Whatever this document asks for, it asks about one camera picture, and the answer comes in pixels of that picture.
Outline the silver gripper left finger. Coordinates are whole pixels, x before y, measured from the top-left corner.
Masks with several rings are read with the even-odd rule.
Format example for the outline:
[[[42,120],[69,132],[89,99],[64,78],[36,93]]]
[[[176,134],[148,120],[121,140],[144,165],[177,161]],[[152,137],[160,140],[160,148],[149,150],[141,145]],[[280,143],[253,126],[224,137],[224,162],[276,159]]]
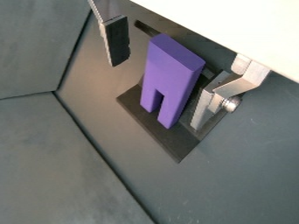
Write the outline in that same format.
[[[117,0],[88,0],[88,4],[97,19],[108,63],[116,67],[130,53],[126,16],[120,13]]]

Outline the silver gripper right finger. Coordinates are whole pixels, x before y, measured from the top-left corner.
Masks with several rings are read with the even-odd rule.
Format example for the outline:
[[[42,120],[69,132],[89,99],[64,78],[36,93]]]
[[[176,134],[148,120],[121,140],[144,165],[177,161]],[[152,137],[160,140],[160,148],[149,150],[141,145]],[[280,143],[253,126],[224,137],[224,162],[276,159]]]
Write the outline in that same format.
[[[191,127],[200,130],[208,119],[225,109],[232,113],[239,104],[239,95],[257,88],[269,74],[269,69],[239,54],[231,65],[232,73],[223,71],[200,92],[191,119]]]

